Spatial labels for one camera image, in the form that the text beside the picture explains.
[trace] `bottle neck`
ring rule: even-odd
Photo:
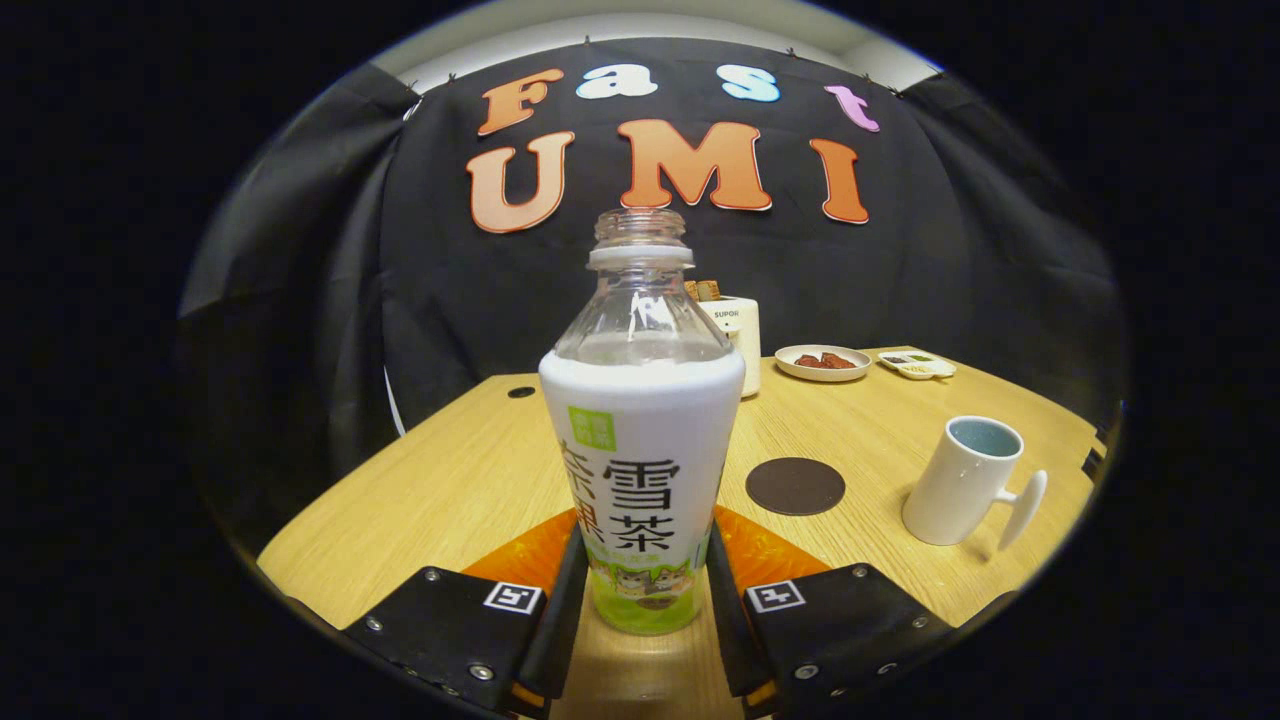
[[[653,265],[627,265],[600,268],[596,292],[648,290],[650,292],[685,292],[682,268],[655,268]]]

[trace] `green label logo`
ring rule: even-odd
[[[618,450],[613,439],[613,415],[570,405],[568,421],[573,424],[573,439],[579,443],[609,452]]]

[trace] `mug handle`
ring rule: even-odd
[[[1032,516],[1039,509],[1039,501],[1044,497],[1044,487],[1047,484],[1048,473],[1037,470],[1032,475],[1032,479],[1027,480],[1023,495],[1014,495],[1007,489],[1001,489],[996,495],[996,502],[1005,502],[1014,506],[1014,514],[1009,516],[1009,524],[1005,525],[1005,534],[1000,537],[998,550],[1005,550],[1012,544],[1018,539],[1018,536],[1023,534],[1023,530],[1030,524]]]

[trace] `pink letter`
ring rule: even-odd
[[[840,101],[840,109],[849,115],[850,120],[858,124],[858,127],[865,129],[867,132],[879,132],[879,123],[867,117],[863,113],[863,108],[867,106],[867,101],[856,96],[847,87],[842,85],[828,85],[824,87],[827,92],[836,96]]]

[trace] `cartoon cat illustration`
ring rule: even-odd
[[[613,580],[613,575],[612,575],[612,573],[609,573],[609,566],[605,565],[604,561],[602,561],[599,557],[596,557],[596,556],[591,555],[590,552],[588,552],[586,553],[586,562],[588,562],[588,565],[591,566],[591,570],[595,570],[596,573],[599,573],[600,575],[603,575],[605,579],[608,579],[611,582]]]
[[[686,573],[687,569],[687,565],[681,565],[675,570],[663,568],[653,582],[652,592],[684,592],[694,584],[694,579]]]
[[[617,571],[617,591],[622,597],[640,598],[645,596],[646,588],[649,587],[649,571],[640,570],[639,573],[632,573],[623,568],[618,568]]]

